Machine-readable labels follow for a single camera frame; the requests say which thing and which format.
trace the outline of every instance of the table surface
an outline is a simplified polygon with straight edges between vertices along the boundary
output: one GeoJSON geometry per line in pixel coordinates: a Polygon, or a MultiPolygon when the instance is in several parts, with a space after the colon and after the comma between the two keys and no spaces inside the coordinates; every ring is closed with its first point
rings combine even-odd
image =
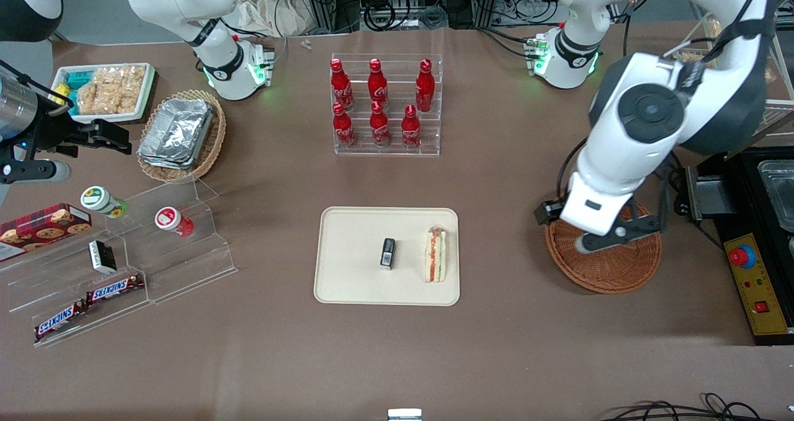
{"type": "MultiPolygon", "coordinates": [[[[632,26],[630,51],[662,53],[691,25],[632,26]]],[[[598,69],[571,91],[527,77],[519,57],[475,31],[309,37],[311,51],[295,38],[272,87],[221,101],[229,130],[205,180],[221,195],[218,232],[240,271],[52,348],[34,350],[30,319],[0,311],[3,419],[384,419],[390,407],[422,407],[426,419],[598,419],[647,399],[701,407],[708,391],[790,418],[794,350],[751,347],[725,256],[694,226],[674,216],[651,282],[599,296],[558,270],[533,221],[587,135],[587,107],[622,37],[608,33],[598,69]],[[442,53],[442,155],[335,156],[332,53],[442,53]],[[317,302],[329,206],[454,209],[459,302],[317,302]]],[[[208,89],[182,43],[54,49],[56,67],[152,63],[156,103],[208,89]]],[[[82,149],[71,165],[68,182],[12,187],[0,220],[74,203],[93,184],[122,197],[158,184],[110,150],[82,149]]],[[[655,203],[657,189],[649,180],[638,196],[655,203]]]]}

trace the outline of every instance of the white cloth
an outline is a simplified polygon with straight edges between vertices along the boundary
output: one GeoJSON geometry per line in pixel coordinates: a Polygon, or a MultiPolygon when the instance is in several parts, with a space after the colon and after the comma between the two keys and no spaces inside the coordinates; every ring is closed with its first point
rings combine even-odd
{"type": "Polygon", "coordinates": [[[311,0],[238,0],[238,27],[276,37],[301,35],[316,27],[309,10],[309,1],[311,0]]]}

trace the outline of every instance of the round wicker basket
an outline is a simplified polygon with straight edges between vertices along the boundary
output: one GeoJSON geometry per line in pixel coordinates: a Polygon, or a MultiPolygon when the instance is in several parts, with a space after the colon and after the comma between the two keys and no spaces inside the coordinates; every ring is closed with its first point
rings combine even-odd
{"type": "MultiPolygon", "coordinates": [[[[648,210],[637,205],[641,215],[648,210]]],[[[622,220],[631,218],[628,207],[620,213],[622,220]]],[[[601,294],[624,294],[647,283],[659,267],[661,237],[658,233],[627,245],[615,246],[593,254],[576,250],[576,240],[584,234],[565,221],[554,221],[545,228],[548,251],[557,266],[573,282],[601,294]]]]}
{"type": "MultiPolygon", "coordinates": [[[[206,175],[207,172],[209,172],[212,165],[215,163],[215,160],[218,159],[218,155],[221,153],[221,145],[223,145],[223,138],[226,136],[226,116],[223,114],[221,104],[219,104],[218,99],[213,97],[211,94],[205,91],[195,90],[178,92],[170,96],[168,99],[202,99],[208,104],[211,104],[213,107],[213,118],[212,122],[210,122],[211,127],[207,132],[207,138],[204,139],[204,146],[202,146],[201,153],[198,156],[198,163],[192,170],[177,170],[165,169],[164,167],[155,167],[153,165],[145,164],[145,162],[141,160],[141,156],[138,156],[138,163],[141,165],[141,169],[144,171],[144,173],[146,173],[148,177],[155,180],[170,182],[184,178],[187,175],[193,175],[193,178],[195,179],[201,178],[202,176],[206,175]]],[[[141,135],[141,139],[145,138],[149,128],[151,128],[151,122],[154,121],[157,111],[161,109],[163,104],[165,104],[165,100],[162,101],[161,104],[157,105],[155,110],[151,111],[151,114],[146,121],[144,131],[141,135]]]]}

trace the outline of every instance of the small bottle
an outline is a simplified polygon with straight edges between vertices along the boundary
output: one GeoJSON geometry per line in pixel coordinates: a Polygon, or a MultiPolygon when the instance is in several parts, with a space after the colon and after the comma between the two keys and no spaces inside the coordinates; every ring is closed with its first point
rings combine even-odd
{"type": "Polygon", "coordinates": [[[90,211],[101,213],[108,218],[119,218],[127,211],[127,203],[114,197],[105,187],[88,187],[80,195],[80,203],[90,211]]]}
{"type": "Polygon", "coordinates": [[[193,221],[174,207],[163,207],[154,217],[154,223],[163,231],[174,232],[181,237],[193,233],[193,221]]]}
{"type": "Polygon", "coordinates": [[[331,60],[331,87],[334,88],[334,97],[346,110],[352,108],[352,84],[350,78],[342,68],[338,58],[331,60]]]}
{"type": "Polygon", "coordinates": [[[372,127],[372,138],[375,146],[385,149],[391,144],[389,135],[389,118],[383,113],[383,102],[372,102],[372,116],[369,116],[369,125],[372,127]]]}
{"type": "Polygon", "coordinates": [[[345,107],[340,102],[334,104],[334,132],[341,147],[349,149],[355,146],[355,132],[352,130],[350,116],[345,113],[345,107]]]}
{"type": "Polygon", "coordinates": [[[374,58],[369,60],[369,79],[367,80],[369,87],[369,98],[372,102],[381,102],[383,104],[383,111],[389,109],[389,87],[386,82],[386,77],[380,71],[380,60],[374,58]]]}
{"type": "Polygon", "coordinates": [[[407,105],[403,118],[403,146],[406,149],[419,147],[419,118],[416,116],[416,107],[407,105]]]}
{"type": "Polygon", "coordinates": [[[433,63],[424,58],[419,63],[419,77],[416,78],[416,107],[420,113],[427,113],[433,107],[433,93],[436,90],[436,79],[430,72],[433,63]]]}

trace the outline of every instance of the yellow control panel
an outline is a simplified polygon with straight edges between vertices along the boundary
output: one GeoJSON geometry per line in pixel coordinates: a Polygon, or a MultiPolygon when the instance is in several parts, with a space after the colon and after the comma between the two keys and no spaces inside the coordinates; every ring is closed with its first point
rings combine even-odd
{"type": "Polygon", "coordinates": [[[755,237],[743,235],[727,241],[724,247],[752,333],[757,336],[787,334],[788,326],[758,254],[755,237]]]}

